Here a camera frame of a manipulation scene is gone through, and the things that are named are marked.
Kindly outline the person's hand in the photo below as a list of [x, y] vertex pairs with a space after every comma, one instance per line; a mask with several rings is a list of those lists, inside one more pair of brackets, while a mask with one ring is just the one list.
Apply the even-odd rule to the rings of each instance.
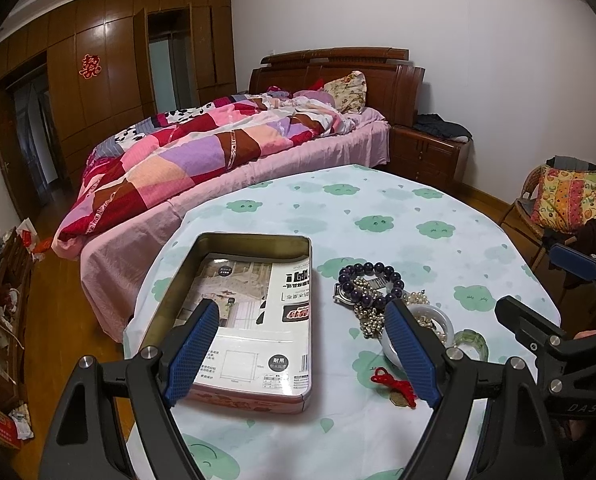
[[596, 335], [596, 330], [583, 330], [582, 332], [575, 334], [574, 339], [579, 340], [579, 339], [589, 338], [589, 337], [592, 337], [595, 335]]

